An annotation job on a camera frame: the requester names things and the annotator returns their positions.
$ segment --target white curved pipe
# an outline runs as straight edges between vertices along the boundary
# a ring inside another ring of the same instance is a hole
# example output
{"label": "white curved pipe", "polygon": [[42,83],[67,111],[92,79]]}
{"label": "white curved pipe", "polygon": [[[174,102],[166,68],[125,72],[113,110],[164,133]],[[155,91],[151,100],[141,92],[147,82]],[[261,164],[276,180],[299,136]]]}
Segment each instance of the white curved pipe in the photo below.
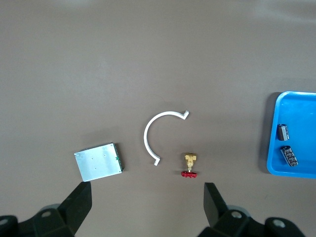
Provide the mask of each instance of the white curved pipe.
{"label": "white curved pipe", "polygon": [[147,124],[146,128],[145,128],[145,132],[144,132],[144,143],[145,143],[145,147],[146,150],[148,151],[148,153],[156,160],[154,165],[158,165],[159,161],[160,161],[160,157],[157,156],[152,149],[150,149],[149,144],[148,144],[148,139],[147,139],[147,133],[148,133],[148,129],[150,127],[150,125],[158,118],[165,116],[165,115],[173,115],[176,117],[179,117],[181,119],[186,119],[187,116],[189,115],[189,111],[185,111],[184,114],[178,113],[178,112],[174,112],[174,111],[167,111],[167,112],[162,112],[158,115],[156,115],[155,117],[153,117],[149,123]]}

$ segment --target blue plastic tray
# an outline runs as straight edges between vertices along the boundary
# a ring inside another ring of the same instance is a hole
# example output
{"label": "blue plastic tray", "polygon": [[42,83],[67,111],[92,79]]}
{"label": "blue plastic tray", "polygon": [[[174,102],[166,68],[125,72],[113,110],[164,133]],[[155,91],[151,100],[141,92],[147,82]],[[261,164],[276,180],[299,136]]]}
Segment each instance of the blue plastic tray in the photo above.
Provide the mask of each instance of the blue plastic tray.
{"label": "blue plastic tray", "polygon": [[[289,140],[278,140],[278,124],[287,125]],[[297,166],[286,163],[281,146],[291,146]],[[277,98],[267,168],[274,175],[316,178],[316,93],[286,91]]]}

